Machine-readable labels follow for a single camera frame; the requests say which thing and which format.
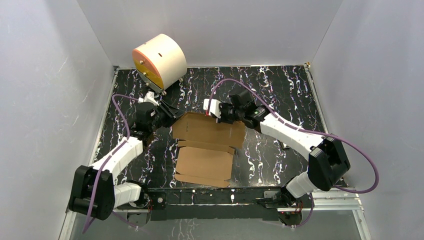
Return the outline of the brown cardboard box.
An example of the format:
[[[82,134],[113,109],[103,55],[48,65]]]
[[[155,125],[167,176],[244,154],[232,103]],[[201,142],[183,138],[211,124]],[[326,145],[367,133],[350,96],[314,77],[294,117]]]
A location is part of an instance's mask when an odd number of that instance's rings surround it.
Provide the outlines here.
[[[228,187],[235,151],[245,140],[245,124],[217,123],[202,113],[187,112],[171,128],[178,146],[174,178],[184,183]]]

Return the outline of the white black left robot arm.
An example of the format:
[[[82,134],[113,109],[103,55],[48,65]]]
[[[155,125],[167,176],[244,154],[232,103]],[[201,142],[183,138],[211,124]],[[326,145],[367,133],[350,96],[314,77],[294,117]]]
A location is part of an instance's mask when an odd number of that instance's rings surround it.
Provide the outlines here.
[[[135,118],[129,124],[129,137],[124,137],[102,159],[75,170],[68,208],[106,220],[113,210],[126,204],[147,207],[151,198],[145,184],[129,180],[117,185],[115,180],[149,146],[157,129],[170,128],[184,113],[163,100],[138,103]]]

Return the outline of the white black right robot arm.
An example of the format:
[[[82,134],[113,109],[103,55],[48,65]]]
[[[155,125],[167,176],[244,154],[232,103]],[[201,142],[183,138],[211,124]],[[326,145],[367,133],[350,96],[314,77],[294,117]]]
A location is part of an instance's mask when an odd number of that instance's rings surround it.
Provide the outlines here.
[[[289,126],[269,106],[257,105],[247,90],[231,94],[229,103],[205,99],[203,108],[218,123],[243,122],[247,128],[275,138],[307,160],[307,169],[289,180],[276,197],[288,207],[295,207],[305,194],[329,191],[351,168],[340,140]]]

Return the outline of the left aluminium table edge rail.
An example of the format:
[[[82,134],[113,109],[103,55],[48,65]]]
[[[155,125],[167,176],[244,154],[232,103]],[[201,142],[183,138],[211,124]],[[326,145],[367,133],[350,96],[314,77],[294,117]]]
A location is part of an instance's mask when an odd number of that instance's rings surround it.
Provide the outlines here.
[[[108,94],[106,95],[105,102],[101,105],[101,109],[100,109],[101,110],[101,112],[100,112],[101,113],[101,119],[100,119],[100,123],[99,123],[98,129],[97,129],[97,134],[96,134],[95,139],[94,139],[94,145],[93,145],[91,155],[90,155],[88,161],[86,162],[87,166],[90,166],[96,159],[97,149],[98,149],[99,142],[100,142],[100,139],[101,139],[101,135],[102,135],[102,132],[103,132],[105,120],[107,118],[107,112],[108,112],[108,109],[109,109],[111,97],[112,97],[112,94],[113,94],[114,89],[115,89],[116,78],[117,78],[118,71],[119,71],[118,68],[120,66],[119,65],[113,65],[112,67],[113,67],[113,72],[112,72],[111,87],[108,91]]]

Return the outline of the aluminium table edge rail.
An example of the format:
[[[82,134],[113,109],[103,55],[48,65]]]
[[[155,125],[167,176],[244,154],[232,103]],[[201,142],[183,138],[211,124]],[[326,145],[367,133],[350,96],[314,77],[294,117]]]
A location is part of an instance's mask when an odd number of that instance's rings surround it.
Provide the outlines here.
[[[313,97],[314,97],[314,100],[315,100],[315,104],[316,104],[316,107],[317,107],[317,110],[318,110],[318,113],[319,113],[319,116],[320,116],[320,119],[321,119],[321,122],[322,122],[322,125],[323,125],[323,128],[324,128],[324,132],[329,133],[328,126],[327,126],[327,123],[326,123],[326,119],[325,119],[325,116],[324,116],[324,112],[323,112],[323,109],[321,107],[321,103],[320,103],[320,100],[319,100],[319,97],[318,97],[318,92],[317,92],[316,85],[315,85],[315,82],[314,82],[314,78],[313,78],[313,75],[312,75],[310,62],[305,62],[303,64],[303,67],[304,67],[304,70],[305,70],[306,75],[307,75],[307,80],[309,82],[309,85],[310,85],[310,88],[311,88],[311,91],[312,91],[312,94],[313,94]]]
[[[111,97],[112,97],[112,94],[113,94],[114,89],[115,89],[116,78],[117,78],[118,71],[119,71],[118,68],[120,66],[119,65],[113,65],[112,67],[113,67],[113,72],[112,72],[111,87],[108,91],[108,94],[106,95],[105,102],[101,105],[101,109],[100,109],[101,110],[101,112],[100,112],[101,113],[101,119],[100,119],[100,123],[99,123],[98,129],[97,129],[97,134],[96,134],[95,139],[94,139],[94,145],[93,145],[91,155],[90,155],[88,161],[86,162],[87,166],[90,166],[96,159],[97,149],[98,149],[99,142],[100,142],[100,139],[101,139],[101,135],[102,135],[102,132],[103,132],[105,120],[107,118],[107,112],[108,112],[108,109],[109,109]]]

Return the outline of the aluminium front frame rail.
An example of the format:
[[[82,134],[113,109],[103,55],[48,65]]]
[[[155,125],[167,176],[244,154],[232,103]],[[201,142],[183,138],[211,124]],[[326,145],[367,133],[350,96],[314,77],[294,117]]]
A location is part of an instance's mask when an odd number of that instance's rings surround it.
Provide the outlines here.
[[[152,188],[151,205],[124,205],[83,232],[68,212],[61,240],[369,240],[357,194],[337,189],[304,196],[297,206],[259,204],[278,187]]]

